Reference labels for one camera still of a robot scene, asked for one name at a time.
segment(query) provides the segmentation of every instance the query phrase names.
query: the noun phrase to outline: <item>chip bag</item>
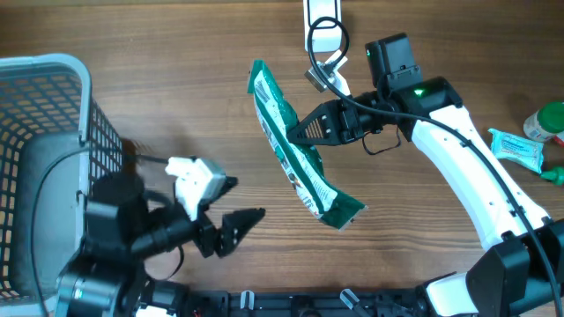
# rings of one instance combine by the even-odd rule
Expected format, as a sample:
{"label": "chip bag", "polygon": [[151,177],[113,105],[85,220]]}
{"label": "chip bag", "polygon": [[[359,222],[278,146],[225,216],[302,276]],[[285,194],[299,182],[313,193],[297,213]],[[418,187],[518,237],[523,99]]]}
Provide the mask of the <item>chip bag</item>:
{"label": "chip bag", "polygon": [[315,218],[344,230],[367,207],[327,182],[314,146],[290,144],[286,132],[299,120],[261,60],[253,62],[247,93],[255,96],[258,121],[298,197]]}

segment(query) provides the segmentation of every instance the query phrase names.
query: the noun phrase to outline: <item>plastic basket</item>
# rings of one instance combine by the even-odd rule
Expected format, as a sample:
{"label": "plastic basket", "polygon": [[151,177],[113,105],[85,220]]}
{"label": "plastic basket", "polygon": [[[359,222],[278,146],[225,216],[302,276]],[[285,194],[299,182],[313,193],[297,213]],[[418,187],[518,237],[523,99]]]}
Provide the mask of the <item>plastic basket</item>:
{"label": "plastic basket", "polygon": [[[91,92],[88,69],[70,55],[0,59],[0,306],[38,301],[29,237],[33,196],[45,167],[88,144],[122,148]],[[117,151],[90,150],[67,158],[45,181],[33,242],[50,308],[56,279],[82,237],[92,183],[121,167]]]}

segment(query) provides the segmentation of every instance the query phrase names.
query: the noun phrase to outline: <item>black cable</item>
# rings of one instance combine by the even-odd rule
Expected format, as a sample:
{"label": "black cable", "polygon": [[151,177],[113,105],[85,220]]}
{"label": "black cable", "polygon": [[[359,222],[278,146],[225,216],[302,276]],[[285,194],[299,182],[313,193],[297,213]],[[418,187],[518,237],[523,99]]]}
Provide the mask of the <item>black cable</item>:
{"label": "black cable", "polygon": [[169,280],[172,276],[176,275],[176,273],[178,273],[178,271],[180,270],[180,268],[182,267],[182,265],[184,264],[184,249],[182,248],[182,246],[178,246],[176,247],[178,249],[178,253],[180,256],[180,259],[178,259],[178,264],[176,264],[176,268],[174,268],[174,271],[172,273],[170,273],[167,277],[165,278],[153,278],[151,276],[149,276],[149,280],[150,281],[167,281]]}
{"label": "black cable", "polygon": [[382,152],[386,152],[389,150],[393,150],[396,149],[400,146],[402,146],[402,137],[399,136],[399,128],[396,128],[396,136],[397,136],[397,144],[394,146],[390,146],[389,148],[385,148],[382,150],[378,150],[376,152],[372,152],[368,149],[366,142],[364,141],[364,138],[367,137],[367,135],[369,134],[373,134],[372,132],[367,132],[363,137],[362,137],[362,147],[364,148],[364,151],[366,151],[366,153],[368,153],[368,155],[378,155]]}
{"label": "black cable", "polygon": [[[310,28],[309,28],[309,31],[311,31],[312,37],[313,37],[313,30],[314,30],[315,28],[317,28],[317,26],[315,26],[315,27],[310,27]],[[341,52],[341,55],[339,55],[339,56],[337,57],[337,59],[335,59],[333,62],[330,63],[330,67],[331,67],[331,68],[333,68],[333,67],[335,67],[336,65],[338,65],[339,62],[341,62],[341,60],[342,60],[343,58],[345,58],[346,52],[348,52],[349,46],[350,46],[350,44],[351,44],[351,39],[349,38],[349,33],[348,33],[344,28],[342,28],[342,27],[341,27],[341,30],[343,31],[343,35],[345,36],[345,48],[343,48],[343,52]],[[312,52],[312,54],[313,54],[313,44],[312,44],[312,48],[311,48],[309,51]]]}
{"label": "black cable", "polygon": [[532,228],[531,223],[529,222],[529,219],[527,219],[527,217],[524,214],[523,211],[523,207],[519,205],[519,203],[517,202],[517,200],[515,199],[515,197],[513,196],[513,193],[511,193],[511,190],[509,189],[508,185],[505,183],[505,181],[502,179],[502,177],[500,176],[500,174],[497,172],[497,170],[495,169],[495,167],[492,165],[492,163],[486,158],[486,156],[476,147],[476,145],[474,145],[472,143],[471,140],[467,139],[465,136],[463,136],[460,132],[452,129],[451,127],[449,127],[448,125],[439,122],[437,120],[431,119],[431,118],[427,118],[424,116],[420,116],[420,115],[415,115],[415,114],[402,114],[402,113],[395,113],[395,112],[391,112],[391,111],[385,111],[385,110],[380,110],[380,109],[375,109],[372,107],[367,107],[364,106],[358,102],[356,102],[353,98],[346,96],[345,94],[343,94],[341,91],[339,91],[339,89],[337,89],[337,87],[335,87],[326,76],[324,76],[323,72],[321,71],[321,69],[319,68],[319,66],[317,65],[317,60],[315,59],[315,55],[313,53],[313,42],[312,42],[312,36],[313,36],[313,31],[319,26],[319,24],[321,24],[323,21],[331,21],[333,23],[335,23],[336,25],[339,26],[339,28],[343,31],[343,34],[345,34],[345,38],[348,39],[348,32],[346,31],[345,26],[336,18],[332,18],[332,17],[321,17],[319,19],[317,19],[309,28],[309,32],[308,32],[308,55],[309,55],[309,61],[311,62],[311,65],[315,71],[315,73],[317,74],[317,76],[327,85],[327,87],[333,92],[335,93],[340,99],[342,100],[346,100],[348,103],[350,103],[351,105],[357,107],[358,109],[362,109],[363,111],[366,111],[368,113],[372,113],[372,114],[378,114],[378,115],[386,115],[386,116],[393,116],[393,117],[397,117],[397,118],[404,118],[404,119],[409,119],[409,120],[421,120],[423,122],[429,122],[441,129],[446,130],[447,132],[449,132],[450,134],[452,134],[453,136],[456,136],[456,138],[458,138],[464,147],[468,147],[471,151],[474,152],[474,154],[482,161],[482,163],[486,166],[486,168],[489,170],[490,174],[495,178],[495,180],[499,183],[501,190],[503,191],[503,193],[507,196],[509,203],[511,204],[511,206],[514,209],[514,212],[517,214],[517,216],[519,217],[519,219],[521,219],[521,222],[523,223],[525,229],[527,230],[527,232],[529,233],[529,235],[531,236],[531,240],[533,242],[533,245],[535,246],[535,248],[537,249],[538,255],[540,256],[542,262],[543,262],[543,266],[545,267],[546,270],[546,274],[548,275],[548,281],[550,283],[551,286],[551,291],[553,294],[553,299],[554,299],[554,307],[555,307],[555,311],[556,311],[556,315],[558,317],[562,317],[562,303],[560,301],[560,285],[558,284],[558,282],[556,281],[556,276],[554,275],[554,271],[552,269],[551,263],[548,260],[548,257],[546,256],[546,252],[545,250],[542,248],[540,241],[538,240],[537,234],[535,234],[534,229]]}
{"label": "black cable", "polygon": [[[35,284],[35,292],[37,293],[37,297],[40,303],[40,309],[41,309],[41,313],[44,317],[48,317],[48,310],[47,307],[45,306],[45,302],[43,301],[43,292],[41,291],[41,286],[39,284],[39,276],[37,273],[37,265],[35,264],[35,252],[33,251],[33,232],[35,231],[35,214],[37,213],[37,205],[39,203],[39,196],[41,193],[41,189],[43,188],[43,184],[45,183],[45,180],[47,179],[47,177],[49,176],[49,174],[53,171],[53,169],[59,165],[59,163],[63,162],[64,160],[75,156],[77,154],[80,154],[82,152],[85,151],[90,151],[91,149],[95,150],[95,151],[106,151],[106,152],[120,152],[122,153],[121,150],[118,150],[116,148],[96,148],[96,147],[90,147],[90,146],[86,146],[84,148],[80,148],[80,149],[76,149],[73,151],[69,151],[63,155],[61,155],[60,157],[56,158],[55,160],[53,160],[48,166],[47,168],[45,168],[45,170],[43,171],[43,174],[40,177],[40,182],[39,182],[39,186],[37,187],[37,191],[35,192],[35,196],[33,197],[33,207],[32,207],[32,221],[30,224],[30,228],[31,228],[31,232],[30,232],[30,238],[29,238],[29,250],[30,250],[30,255],[31,255],[31,262],[32,262],[32,271],[33,271],[33,283]],[[145,160],[151,160],[153,162],[158,162],[158,163],[167,163],[167,161],[163,158],[155,158],[155,157],[151,157],[151,156],[147,156],[147,155],[143,155],[143,154],[139,154],[139,155],[133,155],[133,157],[136,158],[140,158],[140,159],[145,159]]]}

